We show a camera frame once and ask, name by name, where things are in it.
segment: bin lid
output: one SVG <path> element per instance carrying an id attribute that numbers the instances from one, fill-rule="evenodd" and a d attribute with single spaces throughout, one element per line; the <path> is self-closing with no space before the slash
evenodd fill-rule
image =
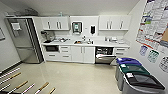
<path id="1" fill-rule="evenodd" d="M 152 75 L 139 73 L 126 73 L 125 77 L 132 86 L 140 86 L 164 90 L 165 87 Z"/>
<path id="2" fill-rule="evenodd" d="M 133 72 L 137 72 L 137 73 L 143 73 L 143 74 L 147 74 L 150 75 L 150 73 L 143 67 L 140 65 L 135 65 L 135 64 L 121 64 L 119 65 L 120 69 L 123 73 L 133 73 Z"/>
<path id="3" fill-rule="evenodd" d="M 135 65 L 142 65 L 138 60 L 132 58 L 117 58 L 118 64 L 135 64 Z"/>

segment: ceiling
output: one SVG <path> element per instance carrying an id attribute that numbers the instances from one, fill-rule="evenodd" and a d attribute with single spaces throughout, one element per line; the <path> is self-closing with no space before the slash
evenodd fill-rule
<path id="1" fill-rule="evenodd" d="M 128 14 L 140 0 L 0 0 L 15 11 L 33 8 L 42 16 Z"/>

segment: refrigerator door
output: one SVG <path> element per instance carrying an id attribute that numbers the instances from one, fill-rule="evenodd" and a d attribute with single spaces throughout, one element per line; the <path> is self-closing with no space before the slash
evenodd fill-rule
<path id="1" fill-rule="evenodd" d="M 23 63 L 39 63 L 34 48 L 16 48 Z"/>
<path id="2" fill-rule="evenodd" d="M 11 26 L 11 36 L 16 47 L 33 47 L 31 33 L 28 30 L 27 19 L 8 19 Z"/>

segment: tile floor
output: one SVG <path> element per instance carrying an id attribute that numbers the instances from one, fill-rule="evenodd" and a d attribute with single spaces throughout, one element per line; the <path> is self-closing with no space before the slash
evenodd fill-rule
<path id="1" fill-rule="evenodd" d="M 0 88 L 11 84 L 5 91 L 10 91 L 24 81 L 26 85 L 16 90 L 22 92 L 28 86 L 35 86 L 26 94 L 34 94 L 45 82 L 49 85 L 39 94 L 48 94 L 55 87 L 53 94 L 121 94 L 115 80 L 115 66 L 94 65 L 79 63 L 46 62 L 41 64 L 21 64 L 19 71 L 10 74 L 10 77 L 18 72 L 21 74 L 8 82 L 0 85 Z"/>

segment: white countertop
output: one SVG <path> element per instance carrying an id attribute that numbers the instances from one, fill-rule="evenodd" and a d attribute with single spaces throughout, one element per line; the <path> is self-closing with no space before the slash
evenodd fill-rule
<path id="1" fill-rule="evenodd" d="M 41 45 L 69 45 L 69 46 L 102 46 L 102 47 L 126 47 L 130 46 L 127 44 L 112 43 L 102 40 L 94 40 L 93 44 L 74 44 L 76 40 L 67 40 L 65 42 L 50 42 L 50 43 L 41 43 Z"/>

